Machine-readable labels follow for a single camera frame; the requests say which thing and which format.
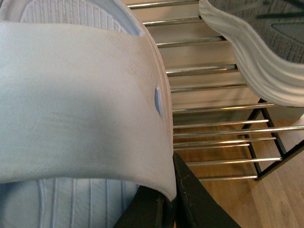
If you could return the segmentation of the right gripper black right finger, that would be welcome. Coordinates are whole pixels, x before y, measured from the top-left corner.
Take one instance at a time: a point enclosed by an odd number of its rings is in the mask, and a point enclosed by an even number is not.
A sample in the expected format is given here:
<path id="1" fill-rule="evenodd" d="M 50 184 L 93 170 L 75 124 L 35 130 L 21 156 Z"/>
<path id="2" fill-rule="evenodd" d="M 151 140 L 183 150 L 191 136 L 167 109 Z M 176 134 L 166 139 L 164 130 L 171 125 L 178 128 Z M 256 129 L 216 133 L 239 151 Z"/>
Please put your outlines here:
<path id="1" fill-rule="evenodd" d="M 178 228 L 238 228 L 240 225 L 212 198 L 184 160 L 173 154 Z"/>

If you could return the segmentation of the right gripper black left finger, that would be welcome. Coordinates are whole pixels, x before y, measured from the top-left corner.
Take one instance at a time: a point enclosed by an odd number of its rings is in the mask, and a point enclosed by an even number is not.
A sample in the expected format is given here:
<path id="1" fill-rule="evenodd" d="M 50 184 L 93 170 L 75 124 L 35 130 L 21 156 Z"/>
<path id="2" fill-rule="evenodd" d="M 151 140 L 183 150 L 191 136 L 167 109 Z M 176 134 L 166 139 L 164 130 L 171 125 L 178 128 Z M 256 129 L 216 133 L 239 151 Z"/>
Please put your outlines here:
<path id="1" fill-rule="evenodd" d="M 140 186 L 115 228 L 170 228 L 171 201 L 162 193 Z"/>

